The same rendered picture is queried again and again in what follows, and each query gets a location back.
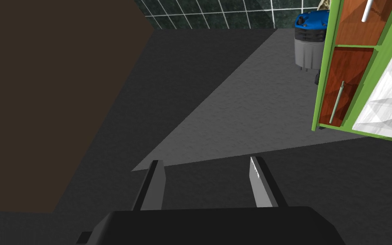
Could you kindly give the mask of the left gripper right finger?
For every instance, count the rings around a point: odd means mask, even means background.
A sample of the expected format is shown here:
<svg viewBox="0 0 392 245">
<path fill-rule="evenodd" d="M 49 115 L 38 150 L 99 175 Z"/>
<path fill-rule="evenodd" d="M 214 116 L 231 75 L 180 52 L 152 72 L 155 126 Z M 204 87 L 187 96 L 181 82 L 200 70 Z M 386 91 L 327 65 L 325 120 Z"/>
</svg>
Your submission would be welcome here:
<svg viewBox="0 0 392 245">
<path fill-rule="evenodd" d="M 249 179 L 258 208 L 288 206 L 268 164 L 261 156 L 250 157 Z"/>
</svg>

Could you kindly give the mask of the wooden drawer front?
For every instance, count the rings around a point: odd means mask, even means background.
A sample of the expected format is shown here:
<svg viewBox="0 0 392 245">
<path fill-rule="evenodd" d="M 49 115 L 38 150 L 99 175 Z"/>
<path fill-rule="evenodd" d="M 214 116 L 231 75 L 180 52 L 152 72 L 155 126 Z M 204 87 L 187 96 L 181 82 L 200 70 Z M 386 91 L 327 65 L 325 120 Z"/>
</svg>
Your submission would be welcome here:
<svg viewBox="0 0 392 245">
<path fill-rule="evenodd" d="M 336 45 L 375 46 L 392 12 L 392 0 L 374 0 L 369 18 L 361 21 L 367 0 L 344 0 Z"/>
</svg>

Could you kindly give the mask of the wooden cupboard door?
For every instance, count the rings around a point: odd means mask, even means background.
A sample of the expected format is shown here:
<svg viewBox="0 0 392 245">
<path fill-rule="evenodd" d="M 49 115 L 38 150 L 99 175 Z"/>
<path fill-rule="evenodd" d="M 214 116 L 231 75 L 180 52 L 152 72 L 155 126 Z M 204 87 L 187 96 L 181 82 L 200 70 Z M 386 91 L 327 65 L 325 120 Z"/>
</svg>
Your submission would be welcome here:
<svg viewBox="0 0 392 245">
<path fill-rule="evenodd" d="M 340 127 L 348 108 L 369 64 L 374 49 L 359 47 L 335 47 L 322 100 L 319 123 Z M 339 100 L 333 122 L 329 124 L 331 113 L 342 81 L 344 89 Z"/>
</svg>

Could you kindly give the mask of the green cupboard with wooden doors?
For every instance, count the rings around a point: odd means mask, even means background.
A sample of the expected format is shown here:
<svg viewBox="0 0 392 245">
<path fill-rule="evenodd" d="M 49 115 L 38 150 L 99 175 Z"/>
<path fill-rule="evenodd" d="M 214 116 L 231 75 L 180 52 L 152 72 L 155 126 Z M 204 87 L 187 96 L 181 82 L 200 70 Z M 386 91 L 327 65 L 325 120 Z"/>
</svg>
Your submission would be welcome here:
<svg viewBox="0 0 392 245">
<path fill-rule="evenodd" d="M 377 85 L 380 77 L 388 66 L 392 58 L 392 12 L 384 26 L 381 36 L 375 46 L 351 46 L 351 45 L 336 45 L 335 39 L 337 37 L 338 24 L 341 18 L 341 8 L 344 0 L 331 0 L 329 22 L 327 28 L 326 42 L 323 50 L 323 60 L 321 66 L 321 75 L 319 78 L 319 85 L 317 90 L 317 97 L 315 101 L 314 116 L 312 121 L 312 130 L 315 131 L 319 127 L 326 127 L 330 129 L 350 132 L 362 136 L 370 136 L 384 140 L 392 141 L 391 137 L 384 137 L 375 134 L 364 133 L 352 129 L 356 119 L 361 113 L 363 107 L 368 101 L 371 93 Z M 322 100 L 326 82 L 332 61 L 332 54 L 335 47 L 359 47 L 359 48 L 372 48 L 374 49 L 369 64 L 362 76 L 360 84 L 354 95 L 352 103 L 350 104 L 346 117 L 340 127 L 332 125 L 325 125 L 319 123 L 320 112 L 322 107 Z"/>
</svg>

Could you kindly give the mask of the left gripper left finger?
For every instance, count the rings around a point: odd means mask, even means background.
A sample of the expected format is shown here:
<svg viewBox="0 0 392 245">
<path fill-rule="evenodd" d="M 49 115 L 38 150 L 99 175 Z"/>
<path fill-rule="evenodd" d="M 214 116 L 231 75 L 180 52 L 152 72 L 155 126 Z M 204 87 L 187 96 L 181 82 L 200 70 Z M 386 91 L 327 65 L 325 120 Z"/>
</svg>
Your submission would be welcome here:
<svg viewBox="0 0 392 245">
<path fill-rule="evenodd" d="M 133 211 L 161 210 L 165 190 L 165 169 L 162 160 L 149 165 L 142 186 L 132 206 Z"/>
</svg>

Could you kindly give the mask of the blue and grey vacuum cleaner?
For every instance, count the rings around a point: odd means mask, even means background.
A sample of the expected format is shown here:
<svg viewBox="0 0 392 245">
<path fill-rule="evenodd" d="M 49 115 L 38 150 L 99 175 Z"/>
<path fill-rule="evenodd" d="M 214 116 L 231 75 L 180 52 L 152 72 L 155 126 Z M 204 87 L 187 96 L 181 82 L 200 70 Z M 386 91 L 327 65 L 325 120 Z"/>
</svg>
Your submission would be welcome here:
<svg viewBox="0 0 392 245">
<path fill-rule="evenodd" d="M 320 70 L 330 11 L 299 14 L 295 19 L 295 64 L 300 68 Z"/>
</svg>

